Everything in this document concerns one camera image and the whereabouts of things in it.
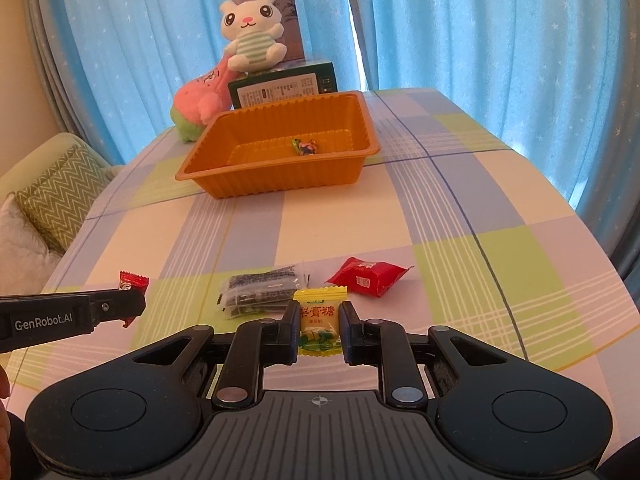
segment yellow candy wrapper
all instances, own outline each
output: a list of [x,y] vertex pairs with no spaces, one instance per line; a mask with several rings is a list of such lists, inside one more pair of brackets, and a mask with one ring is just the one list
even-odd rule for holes
[[341,353],[338,306],[347,300],[347,287],[305,288],[298,290],[293,299],[300,303],[298,353],[313,356]]

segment seaweed snack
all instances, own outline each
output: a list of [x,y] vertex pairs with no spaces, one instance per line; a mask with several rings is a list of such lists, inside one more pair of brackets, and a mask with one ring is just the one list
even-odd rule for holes
[[365,262],[352,256],[327,280],[327,283],[347,286],[351,292],[380,298],[409,269],[386,262]]
[[223,284],[218,306],[227,319],[281,312],[304,286],[304,277],[296,266],[259,274],[238,274]]
[[306,288],[295,293],[300,303],[298,353],[329,356],[342,352],[338,306],[347,299],[347,287]]

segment metal screw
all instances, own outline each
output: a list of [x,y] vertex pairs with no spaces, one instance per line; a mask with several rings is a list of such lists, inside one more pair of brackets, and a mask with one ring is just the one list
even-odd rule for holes
[[391,396],[398,402],[418,402],[422,399],[422,392],[418,388],[403,386],[393,390]]
[[233,404],[234,402],[241,402],[248,396],[249,394],[244,388],[238,388],[237,386],[228,386],[226,388],[222,388],[216,394],[216,397],[219,398],[222,402],[228,402],[229,404]]

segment clear plastic bag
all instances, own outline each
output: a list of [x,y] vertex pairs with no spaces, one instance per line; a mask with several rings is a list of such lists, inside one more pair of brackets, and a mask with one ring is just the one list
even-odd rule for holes
[[232,276],[220,289],[218,306],[227,319],[263,312],[281,312],[296,291],[306,287],[296,266],[260,274]]

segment crosshair symbol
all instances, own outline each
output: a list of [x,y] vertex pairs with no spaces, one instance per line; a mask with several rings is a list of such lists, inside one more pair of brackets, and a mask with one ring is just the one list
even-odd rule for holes
[[323,397],[322,395],[318,395],[317,397],[314,397],[313,399],[311,399],[311,402],[314,403],[319,408],[320,406],[324,406],[326,403],[330,401],[326,397]]

